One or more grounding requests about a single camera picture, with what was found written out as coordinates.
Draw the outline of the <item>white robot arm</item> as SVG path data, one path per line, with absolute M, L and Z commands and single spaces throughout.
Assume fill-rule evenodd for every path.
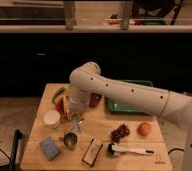
M 113 80 L 101 76 L 95 62 L 74 69 L 69 76 L 68 107 L 71 115 L 84 112 L 92 93 L 104 95 L 165 119 L 187 132 L 181 171 L 192 171 L 192 96 Z

